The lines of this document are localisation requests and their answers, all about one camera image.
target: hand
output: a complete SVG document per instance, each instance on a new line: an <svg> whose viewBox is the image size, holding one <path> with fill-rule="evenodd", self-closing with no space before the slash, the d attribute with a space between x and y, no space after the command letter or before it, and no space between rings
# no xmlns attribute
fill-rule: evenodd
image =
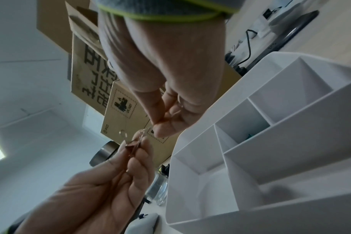
<svg viewBox="0 0 351 234"><path fill-rule="evenodd" d="M213 104L223 74L223 17L160 23L100 11L99 29L109 61L149 115L156 137L183 131Z"/></svg>
<svg viewBox="0 0 351 234"><path fill-rule="evenodd" d="M73 176L34 209L16 233L120 233L154 179L153 149L147 137L135 157L130 158L124 146L123 142L108 161Z"/></svg>

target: yellow-green sleeve trim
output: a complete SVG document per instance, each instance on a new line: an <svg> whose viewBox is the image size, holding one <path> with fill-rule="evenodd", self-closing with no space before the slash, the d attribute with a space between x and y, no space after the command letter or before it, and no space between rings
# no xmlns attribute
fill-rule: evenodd
<svg viewBox="0 0 351 234"><path fill-rule="evenodd" d="M236 9L236 8L232 8L232 7L226 7L214 2L210 2L207 0L184 0L190 3L193 3L195 5L199 5L205 8L209 8L209 9L213 9L219 12L225 12L225 13L229 13L229 14L235 14L237 13L240 9Z"/></svg>
<svg viewBox="0 0 351 234"><path fill-rule="evenodd" d="M160 22L173 22L173 23L186 23L186 22L196 22L204 21L215 18L220 12L213 12L202 15L144 15L144 14L133 14L128 12L123 12L120 10L112 9L104 5L98 4L98 8L103 11L112 13L114 15L120 15L128 17L135 20L148 20L148 21L160 21Z"/></svg>

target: black electronic device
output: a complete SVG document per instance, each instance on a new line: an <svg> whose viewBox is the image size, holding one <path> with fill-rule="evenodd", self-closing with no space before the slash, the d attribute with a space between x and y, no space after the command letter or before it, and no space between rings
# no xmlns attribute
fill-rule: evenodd
<svg viewBox="0 0 351 234"><path fill-rule="evenodd" d="M262 58L273 51L279 51L286 45L296 34L298 34L305 26L307 26L319 14L318 10L300 16L293 24L291 24L282 34L278 36L253 62L247 67L250 71Z"/></svg>

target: transparent container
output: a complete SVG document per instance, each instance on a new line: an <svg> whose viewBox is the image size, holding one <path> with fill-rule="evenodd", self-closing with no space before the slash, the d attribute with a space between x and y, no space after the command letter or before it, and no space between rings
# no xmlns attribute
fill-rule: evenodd
<svg viewBox="0 0 351 234"><path fill-rule="evenodd" d="M146 191L146 197L157 205L162 205L167 200L168 194L168 177L155 171L155 178Z"/></svg>

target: person's left hand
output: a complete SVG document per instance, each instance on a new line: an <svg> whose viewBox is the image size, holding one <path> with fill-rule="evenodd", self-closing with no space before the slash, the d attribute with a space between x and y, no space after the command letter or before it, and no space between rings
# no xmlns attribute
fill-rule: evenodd
<svg viewBox="0 0 351 234"><path fill-rule="evenodd" d="M30 213L16 234L120 233L154 179L148 138L142 138L135 157L124 146L108 161L73 176Z"/></svg>

